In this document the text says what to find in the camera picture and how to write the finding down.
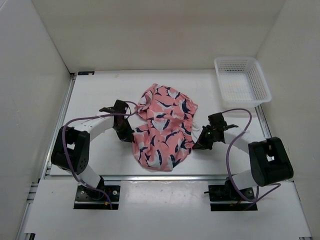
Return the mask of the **pink shark print shorts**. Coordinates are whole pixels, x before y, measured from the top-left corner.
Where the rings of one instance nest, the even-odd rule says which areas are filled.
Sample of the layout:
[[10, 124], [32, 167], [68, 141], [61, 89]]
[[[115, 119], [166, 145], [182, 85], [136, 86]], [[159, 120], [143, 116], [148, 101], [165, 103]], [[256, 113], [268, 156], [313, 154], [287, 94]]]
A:
[[144, 124], [135, 128], [132, 150], [136, 161], [151, 171], [171, 172], [192, 152], [194, 115], [198, 105], [173, 87], [154, 83], [135, 111]]

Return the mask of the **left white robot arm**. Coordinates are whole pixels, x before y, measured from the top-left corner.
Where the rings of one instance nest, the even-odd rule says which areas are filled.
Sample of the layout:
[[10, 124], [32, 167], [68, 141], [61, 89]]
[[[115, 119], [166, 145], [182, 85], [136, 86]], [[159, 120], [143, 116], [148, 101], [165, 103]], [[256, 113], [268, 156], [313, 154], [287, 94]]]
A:
[[122, 142], [133, 141], [133, 129], [127, 113], [127, 101], [116, 100], [113, 106], [103, 107], [97, 115], [68, 121], [59, 129], [50, 161], [58, 168], [72, 174], [74, 179], [87, 188], [93, 200], [105, 194], [104, 180], [89, 166], [90, 143], [99, 135], [113, 129]]

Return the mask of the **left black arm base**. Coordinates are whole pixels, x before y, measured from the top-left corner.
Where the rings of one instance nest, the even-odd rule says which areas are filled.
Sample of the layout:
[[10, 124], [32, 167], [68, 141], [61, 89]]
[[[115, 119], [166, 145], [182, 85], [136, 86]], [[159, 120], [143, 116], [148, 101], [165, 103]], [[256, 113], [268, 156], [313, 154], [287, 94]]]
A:
[[75, 193], [73, 208], [75, 210], [118, 210], [121, 186], [100, 181], [98, 189], [104, 191], [108, 198], [102, 192], [79, 184]]

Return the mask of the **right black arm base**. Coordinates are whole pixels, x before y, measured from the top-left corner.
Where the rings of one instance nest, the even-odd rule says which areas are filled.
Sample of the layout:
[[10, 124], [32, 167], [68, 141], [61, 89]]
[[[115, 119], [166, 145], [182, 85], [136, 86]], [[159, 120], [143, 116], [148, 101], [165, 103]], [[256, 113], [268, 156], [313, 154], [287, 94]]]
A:
[[224, 183], [209, 184], [207, 191], [203, 193], [209, 197], [211, 212], [257, 211], [257, 204], [253, 203], [255, 199], [253, 188], [244, 188], [240, 192], [250, 201], [246, 201], [238, 194], [227, 177]]

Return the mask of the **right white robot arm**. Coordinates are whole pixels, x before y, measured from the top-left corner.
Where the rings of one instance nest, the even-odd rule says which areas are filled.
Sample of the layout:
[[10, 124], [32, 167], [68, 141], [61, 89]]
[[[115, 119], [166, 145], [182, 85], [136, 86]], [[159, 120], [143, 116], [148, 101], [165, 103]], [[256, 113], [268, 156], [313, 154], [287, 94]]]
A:
[[[238, 199], [243, 189], [269, 186], [294, 176], [280, 138], [257, 137], [235, 124], [227, 124], [222, 112], [209, 115], [208, 121], [209, 124], [202, 127], [193, 149], [211, 150], [217, 142], [228, 145], [225, 160], [228, 177], [224, 193], [230, 200]], [[232, 147], [248, 154], [250, 169], [234, 175], [231, 173], [229, 156]]]

